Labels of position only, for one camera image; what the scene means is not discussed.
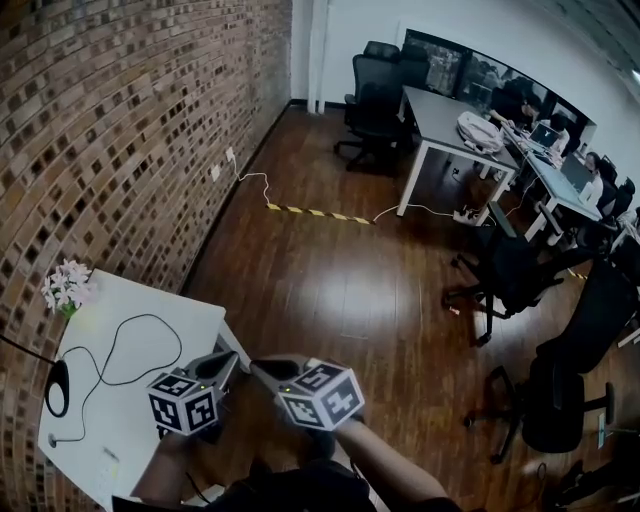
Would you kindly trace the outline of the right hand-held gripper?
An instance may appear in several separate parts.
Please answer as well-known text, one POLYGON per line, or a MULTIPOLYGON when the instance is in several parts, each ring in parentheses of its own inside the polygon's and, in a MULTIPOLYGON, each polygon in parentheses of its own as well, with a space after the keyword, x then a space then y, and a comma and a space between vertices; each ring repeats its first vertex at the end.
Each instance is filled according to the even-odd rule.
POLYGON ((271 355, 250 364, 251 374, 299 427, 333 431, 365 405, 354 371, 300 354, 271 355))

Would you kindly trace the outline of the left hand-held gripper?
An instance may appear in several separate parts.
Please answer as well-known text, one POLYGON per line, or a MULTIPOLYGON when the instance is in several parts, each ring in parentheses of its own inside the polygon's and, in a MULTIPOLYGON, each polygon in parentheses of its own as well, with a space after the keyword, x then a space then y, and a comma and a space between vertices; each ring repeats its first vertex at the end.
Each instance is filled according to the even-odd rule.
POLYGON ((155 423, 163 432, 191 436, 220 420, 219 405, 239 370, 235 351, 212 353, 162 373, 147 387, 155 423))

